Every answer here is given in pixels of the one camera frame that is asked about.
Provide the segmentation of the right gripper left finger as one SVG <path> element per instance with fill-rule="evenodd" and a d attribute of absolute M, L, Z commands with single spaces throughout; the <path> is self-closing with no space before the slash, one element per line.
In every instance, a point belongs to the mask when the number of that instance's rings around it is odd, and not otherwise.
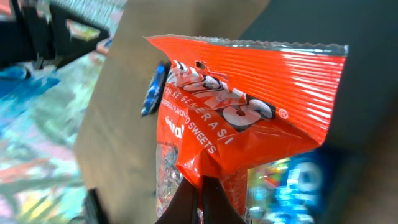
<path fill-rule="evenodd" d="M 197 224 L 198 192 L 183 179 L 169 206 L 155 224 Z"/>

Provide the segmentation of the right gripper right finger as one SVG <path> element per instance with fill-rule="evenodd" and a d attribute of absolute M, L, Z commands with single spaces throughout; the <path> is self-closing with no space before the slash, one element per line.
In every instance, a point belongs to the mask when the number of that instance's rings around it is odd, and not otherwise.
<path fill-rule="evenodd" d="M 217 178 L 203 177 L 201 197 L 204 224 L 245 224 Z"/>

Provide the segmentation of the blue Oreo cookie pack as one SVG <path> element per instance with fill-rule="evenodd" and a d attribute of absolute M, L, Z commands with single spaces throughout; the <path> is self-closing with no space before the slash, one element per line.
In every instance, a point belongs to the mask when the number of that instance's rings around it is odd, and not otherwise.
<path fill-rule="evenodd" d="M 334 178 L 333 162 L 317 149 L 290 158 L 274 191 L 266 220 L 282 224 L 314 224 L 325 206 L 325 194 Z"/>

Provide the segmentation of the red Hacks candy bag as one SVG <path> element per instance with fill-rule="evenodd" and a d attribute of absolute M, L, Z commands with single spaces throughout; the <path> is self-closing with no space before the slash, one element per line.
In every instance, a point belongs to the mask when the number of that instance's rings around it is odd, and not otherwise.
<path fill-rule="evenodd" d="M 349 47 L 183 35 L 148 41 L 171 62 L 157 119 L 158 219 L 187 179 L 204 223 L 207 176 L 252 223 L 248 170 L 325 142 Z"/>

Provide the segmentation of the purple Dairy Milk bar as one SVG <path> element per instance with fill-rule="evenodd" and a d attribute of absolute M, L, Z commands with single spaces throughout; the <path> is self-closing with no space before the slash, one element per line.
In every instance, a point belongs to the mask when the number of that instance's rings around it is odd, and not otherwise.
<path fill-rule="evenodd" d="M 143 107 L 141 109 L 142 117 L 154 114 L 158 110 L 170 67 L 170 61 L 160 62 L 158 64 L 144 98 Z"/>

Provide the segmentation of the dark green box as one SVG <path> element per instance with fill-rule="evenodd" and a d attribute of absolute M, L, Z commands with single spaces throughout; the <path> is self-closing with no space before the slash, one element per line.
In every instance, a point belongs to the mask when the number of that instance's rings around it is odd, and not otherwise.
<path fill-rule="evenodd" d="M 317 221 L 396 223 L 397 0 L 275 0 L 242 38 L 349 47 L 323 145 L 336 172 Z"/>

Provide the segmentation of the Haribo worms gummy bag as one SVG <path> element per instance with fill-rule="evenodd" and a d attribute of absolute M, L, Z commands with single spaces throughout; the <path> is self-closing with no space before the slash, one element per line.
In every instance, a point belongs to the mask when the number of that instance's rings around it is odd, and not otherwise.
<path fill-rule="evenodd" d="M 252 223 L 270 223 L 267 215 L 277 204 L 275 190 L 282 182 L 290 159 L 280 159 L 248 170 L 246 208 Z"/>

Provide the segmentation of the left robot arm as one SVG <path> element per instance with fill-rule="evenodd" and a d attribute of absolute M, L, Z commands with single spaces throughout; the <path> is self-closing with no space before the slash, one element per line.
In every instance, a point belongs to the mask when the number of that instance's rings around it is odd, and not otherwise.
<path fill-rule="evenodd" d="M 96 50 L 109 37 L 108 30 L 56 4 L 49 5 L 48 21 L 39 16 L 35 5 L 20 5 L 17 0 L 7 3 L 13 17 L 1 21 L 1 68 L 22 62 L 33 62 L 36 69 L 62 68 Z M 99 35 L 91 40 L 73 37 L 68 20 L 97 29 Z"/>

